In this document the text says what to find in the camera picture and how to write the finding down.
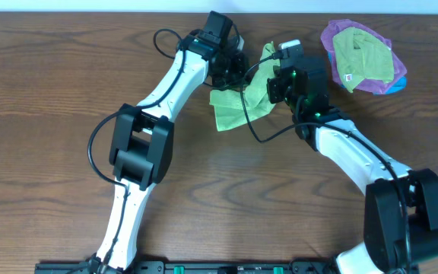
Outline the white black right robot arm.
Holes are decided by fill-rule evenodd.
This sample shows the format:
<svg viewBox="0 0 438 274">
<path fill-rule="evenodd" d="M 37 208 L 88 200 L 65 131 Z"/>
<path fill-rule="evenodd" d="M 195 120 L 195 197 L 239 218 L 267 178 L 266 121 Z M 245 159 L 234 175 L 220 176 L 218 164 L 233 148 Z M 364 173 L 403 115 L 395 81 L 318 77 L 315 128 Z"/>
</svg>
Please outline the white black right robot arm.
<svg viewBox="0 0 438 274">
<path fill-rule="evenodd" d="M 271 102 L 289 106 L 296 134 L 337 164 L 365 197 L 363 240 L 337 255 L 332 270 L 409 273 L 438 257 L 438 176 L 389 157 L 330 105 L 321 59 L 282 57 L 267 87 Z"/>
</svg>

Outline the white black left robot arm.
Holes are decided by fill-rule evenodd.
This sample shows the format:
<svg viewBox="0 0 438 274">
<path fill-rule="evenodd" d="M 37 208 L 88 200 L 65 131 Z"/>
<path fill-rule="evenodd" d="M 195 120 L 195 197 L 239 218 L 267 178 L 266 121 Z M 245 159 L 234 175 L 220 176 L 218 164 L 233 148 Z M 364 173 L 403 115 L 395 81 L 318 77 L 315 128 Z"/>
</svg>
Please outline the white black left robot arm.
<svg viewBox="0 0 438 274">
<path fill-rule="evenodd" d="M 156 88 L 135 106 L 124 104 L 115 119 L 109 150 L 115 187 L 103 242 L 92 273 L 123 273 L 134 263 L 138 232 L 154 187 L 173 156 L 174 122 L 192 92 L 207 77 L 232 81 L 244 74 L 244 40 L 199 31 L 179 41 L 173 63 Z"/>
</svg>

